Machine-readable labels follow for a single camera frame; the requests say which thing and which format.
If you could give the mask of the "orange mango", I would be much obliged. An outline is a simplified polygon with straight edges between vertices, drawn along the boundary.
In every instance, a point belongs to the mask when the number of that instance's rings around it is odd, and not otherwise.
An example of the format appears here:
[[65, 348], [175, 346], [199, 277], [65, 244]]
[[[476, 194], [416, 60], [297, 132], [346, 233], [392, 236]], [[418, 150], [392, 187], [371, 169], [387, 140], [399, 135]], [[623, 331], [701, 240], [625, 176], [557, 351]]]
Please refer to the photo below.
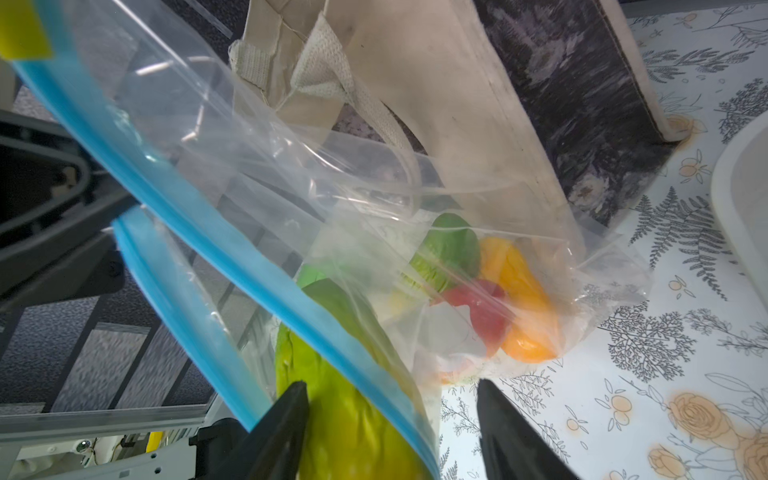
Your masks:
[[537, 364], [559, 356], [562, 336], [558, 313], [522, 252], [510, 240], [485, 237], [480, 277], [507, 294], [513, 319], [501, 343], [504, 353], [521, 362]]

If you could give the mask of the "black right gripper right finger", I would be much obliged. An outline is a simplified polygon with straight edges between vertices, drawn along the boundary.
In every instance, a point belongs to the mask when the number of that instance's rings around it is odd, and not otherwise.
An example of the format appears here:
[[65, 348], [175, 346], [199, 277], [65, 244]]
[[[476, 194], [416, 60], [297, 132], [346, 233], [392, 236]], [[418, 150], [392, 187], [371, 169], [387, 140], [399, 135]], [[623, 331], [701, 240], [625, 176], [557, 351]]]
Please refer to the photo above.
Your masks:
[[492, 381], [481, 379], [477, 394], [480, 446], [488, 479], [578, 479]]

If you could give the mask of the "clear zip-top bag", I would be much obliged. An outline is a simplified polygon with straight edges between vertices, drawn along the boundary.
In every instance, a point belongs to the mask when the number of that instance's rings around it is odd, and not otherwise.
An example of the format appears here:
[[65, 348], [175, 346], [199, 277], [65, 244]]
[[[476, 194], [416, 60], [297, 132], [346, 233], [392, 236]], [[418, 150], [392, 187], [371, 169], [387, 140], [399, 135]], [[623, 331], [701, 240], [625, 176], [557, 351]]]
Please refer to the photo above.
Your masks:
[[[5, 1], [8, 59], [63, 127], [136, 200], [112, 221], [128, 269], [235, 417], [253, 428], [277, 402], [285, 325], [337, 369], [438, 475], [444, 384], [521, 362], [486, 356], [469, 308], [453, 307], [409, 262], [443, 213], [480, 242], [510, 240], [558, 313], [563, 351], [643, 292], [641, 266], [600, 240], [575, 254], [552, 215], [515, 180], [339, 132], [314, 139], [239, 93], [224, 65], [174, 14], [147, 1]], [[359, 340], [297, 286], [302, 266], [364, 296], [418, 388], [424, 410]]]

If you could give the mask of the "red mango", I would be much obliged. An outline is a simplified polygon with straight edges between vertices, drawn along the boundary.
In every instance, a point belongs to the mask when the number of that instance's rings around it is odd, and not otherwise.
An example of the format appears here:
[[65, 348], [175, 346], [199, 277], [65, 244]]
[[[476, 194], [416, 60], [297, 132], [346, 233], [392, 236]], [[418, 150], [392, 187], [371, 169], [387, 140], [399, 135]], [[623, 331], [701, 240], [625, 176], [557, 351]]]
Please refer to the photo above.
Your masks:
[[505, 304], [506, 292], [494, 282], [477, 279], [444, 291], [442, 298], [453, 307], [469, 308], [473, 331], [485, 345], [486, 356], [492, 357], [512, 325], [512, 312]]

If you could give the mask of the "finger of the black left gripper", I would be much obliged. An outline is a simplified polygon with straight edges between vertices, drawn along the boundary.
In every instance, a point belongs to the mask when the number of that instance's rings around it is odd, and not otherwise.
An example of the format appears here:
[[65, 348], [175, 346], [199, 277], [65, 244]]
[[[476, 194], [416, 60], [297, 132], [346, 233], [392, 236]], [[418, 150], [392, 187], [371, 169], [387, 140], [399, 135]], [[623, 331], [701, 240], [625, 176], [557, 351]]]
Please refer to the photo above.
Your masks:
[[62, 126], [2, 112], [2, 311], [122, 289], [108, 229], [136, 204]]

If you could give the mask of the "green mango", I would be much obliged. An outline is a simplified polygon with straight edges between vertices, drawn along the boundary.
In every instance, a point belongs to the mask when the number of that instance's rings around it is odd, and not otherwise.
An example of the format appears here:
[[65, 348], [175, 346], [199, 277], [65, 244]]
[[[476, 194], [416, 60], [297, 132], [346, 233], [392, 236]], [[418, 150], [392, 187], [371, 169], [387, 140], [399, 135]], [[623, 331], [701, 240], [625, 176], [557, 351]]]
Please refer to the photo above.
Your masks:
[[455, 277], [477, 277], [480, 264], [478, 236], [455, 213], [443, 213], [435, 218], [409, 262], [414, 272], [438, 293], [456, 286]]
[[[305, 264], [296, 284], [325, 308], [424, 410], [418, 388], [382, 330], [367, 299], [349, 295], [320, 269]], [[429, 470], [390, 422], [337, 369], [281, 325], [275, 351], [279, 395], [296, 381], [307, 386], [307, 421], [300, 479], [429, 479]]]

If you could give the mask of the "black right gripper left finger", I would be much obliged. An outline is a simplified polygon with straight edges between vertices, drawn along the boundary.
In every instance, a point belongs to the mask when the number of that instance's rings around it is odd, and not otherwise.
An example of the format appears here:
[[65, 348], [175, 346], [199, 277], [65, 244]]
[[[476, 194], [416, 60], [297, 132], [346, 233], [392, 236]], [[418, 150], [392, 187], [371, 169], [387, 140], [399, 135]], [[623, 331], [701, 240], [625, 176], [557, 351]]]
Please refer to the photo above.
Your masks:
[[309, 419], [307, 385], [292, 383], [247, 432], [233, 418], [206, 429], [208, 479], [295, 479]]

